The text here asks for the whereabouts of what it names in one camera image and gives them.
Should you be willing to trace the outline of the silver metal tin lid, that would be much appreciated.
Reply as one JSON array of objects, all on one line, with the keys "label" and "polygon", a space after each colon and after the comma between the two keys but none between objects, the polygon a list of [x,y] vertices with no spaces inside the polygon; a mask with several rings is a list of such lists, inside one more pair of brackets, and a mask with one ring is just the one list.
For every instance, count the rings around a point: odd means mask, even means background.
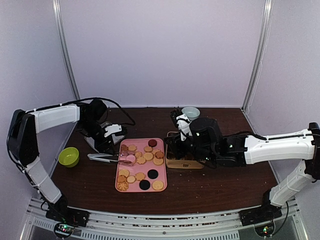
[{"label": "silver metal tin lid", "polygon": [[95,141],[92,137],[84,137],[84,140],[87,142],[87,144],[94,150],[97,151],[95,148]]}]

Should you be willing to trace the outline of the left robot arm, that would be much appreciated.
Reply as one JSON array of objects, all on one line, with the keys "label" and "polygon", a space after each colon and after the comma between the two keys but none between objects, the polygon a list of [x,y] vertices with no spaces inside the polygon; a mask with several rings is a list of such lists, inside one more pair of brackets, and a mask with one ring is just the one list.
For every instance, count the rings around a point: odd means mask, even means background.
[{"label": "left robot arm", "polygon": [[[107,112],[106,102],[112,103],[124,113],[129,122],[103,125],[100,119]],[[115,155],[118,138],[127,134],[127,126],[135,126],[135,120],[117,102],[104,97],[88,97],[56,105],[24,111],[14,111],[6,139],[8,156],[26,175],[33,188],[47,202],[53,215],[61,222],[72,218],[68,200],[54,184],[44,169],[39,152],[38,134],[64,124],[77,123],[85,137],[92,140],[91,147],[98,153]]]}]

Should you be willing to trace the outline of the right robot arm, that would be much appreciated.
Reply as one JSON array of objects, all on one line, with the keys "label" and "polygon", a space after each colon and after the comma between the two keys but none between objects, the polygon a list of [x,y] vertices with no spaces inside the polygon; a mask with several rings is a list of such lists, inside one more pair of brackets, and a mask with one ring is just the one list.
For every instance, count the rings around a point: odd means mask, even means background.
[{"label": "right robot arm", "polygon": [[171,111],[170,118],[178,132],[164,141],[177,159],[191,154],[195,161],[210,168],[299,160],[285,180],[265,193],[265,202],[256,210],[261,221],[268,220],[276,208],[282,207],[309,182],[320,179],[320,127],[316,122],[309,123],[306,129],[286,134],[261,136],[242,131],[223,135],[216,119],[193,119],[179,109]]}]

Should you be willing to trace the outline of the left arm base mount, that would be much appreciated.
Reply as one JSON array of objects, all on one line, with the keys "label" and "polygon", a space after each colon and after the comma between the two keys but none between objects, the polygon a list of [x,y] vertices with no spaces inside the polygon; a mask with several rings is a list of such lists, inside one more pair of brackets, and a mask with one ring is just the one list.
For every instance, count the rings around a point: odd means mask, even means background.
[{"label": "left arm base mount", "polygon": [[86,227],[90,213],[67,206],[49,206],[45,217],[75,227]]}]

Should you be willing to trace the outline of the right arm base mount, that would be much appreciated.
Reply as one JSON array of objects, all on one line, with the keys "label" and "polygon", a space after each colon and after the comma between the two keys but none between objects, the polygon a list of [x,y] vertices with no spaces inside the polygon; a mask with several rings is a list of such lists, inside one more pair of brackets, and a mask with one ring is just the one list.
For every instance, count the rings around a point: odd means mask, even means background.
[{"label": "right arm base mount", "polygon": [[282,208],[273,205],[264,205],[250,209],[241,210],[239,218],[242,226],[255,225],[282,216]]}]

